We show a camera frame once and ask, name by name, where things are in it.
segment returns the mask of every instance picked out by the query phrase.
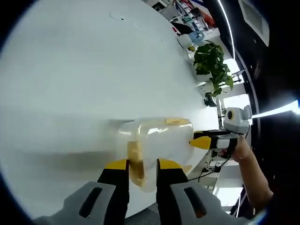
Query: human hand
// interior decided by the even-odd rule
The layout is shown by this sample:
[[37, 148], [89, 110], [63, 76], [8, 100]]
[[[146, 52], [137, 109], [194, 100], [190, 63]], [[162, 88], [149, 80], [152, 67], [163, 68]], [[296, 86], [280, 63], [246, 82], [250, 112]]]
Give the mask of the human hand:
[[251, 155], [252, 150], [250, 149], [246, 139], [243, 135], [240, 135], [238, 138], [238, 143], [231, 157], [235, 162], [240, 163], [241, 161], [249, 158]]

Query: white table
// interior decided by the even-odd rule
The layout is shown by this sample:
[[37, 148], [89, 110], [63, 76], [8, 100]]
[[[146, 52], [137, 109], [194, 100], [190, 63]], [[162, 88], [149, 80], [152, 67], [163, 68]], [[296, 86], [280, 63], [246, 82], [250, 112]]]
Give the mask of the white table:
[[[117, 120], [218, 128], [171, 27], [139, 0], [41, 0], [15, 27], [0, 58], [0, 163], [31, 217], [58, 211], [118, 157]], [[193, 167], [205, 153], [195, 151]], [[127, 216], [156, 201], [133, 184], [130, 193]]]

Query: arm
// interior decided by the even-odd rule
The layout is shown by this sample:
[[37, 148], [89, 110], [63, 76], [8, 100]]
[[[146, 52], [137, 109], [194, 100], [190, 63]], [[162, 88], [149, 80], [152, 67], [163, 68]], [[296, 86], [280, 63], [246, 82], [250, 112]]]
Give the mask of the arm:
[[240, 172], [251, 206], [257, 211], [262, 210], [273, 196], [273, 192], [243, 136], [239, 137], [232, 158], [240, 164]]

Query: clear plastic container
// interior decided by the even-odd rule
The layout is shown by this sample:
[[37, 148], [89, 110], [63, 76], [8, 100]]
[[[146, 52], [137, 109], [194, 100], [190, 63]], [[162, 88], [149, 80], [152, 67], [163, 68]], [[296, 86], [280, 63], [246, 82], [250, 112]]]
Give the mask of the clear plastic container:
[[156, 189], [156, 165], [158, 158], [172, 160], [181, 166], [187, 165], [194, 148], [193, 126], [183, 118], [143, 118], [123, 124], [117, 136], [118, 155], [127, 157], [128, 142], [137, 142], [143, 162], [144, 181], [141, 189], [151, 192]]

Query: green leaves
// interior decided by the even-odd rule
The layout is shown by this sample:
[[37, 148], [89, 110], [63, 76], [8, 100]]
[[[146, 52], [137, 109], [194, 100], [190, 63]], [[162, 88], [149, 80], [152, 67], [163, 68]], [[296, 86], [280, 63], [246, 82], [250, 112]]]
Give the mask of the green leaves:
[[208, 44], [197, 48], [194, 56], [194, 65], [197, 65], [196, 74], [206, 75], [211, 73], [210, 81], [213, 83], [215, 91], [211, 96], [215, 97], [221, 94], [220, 84], [226, 84], [233, 89], [233, 79], [227, 73], [230, 69], [224, 61], [224, 51], [220, 45], [207, 40]]

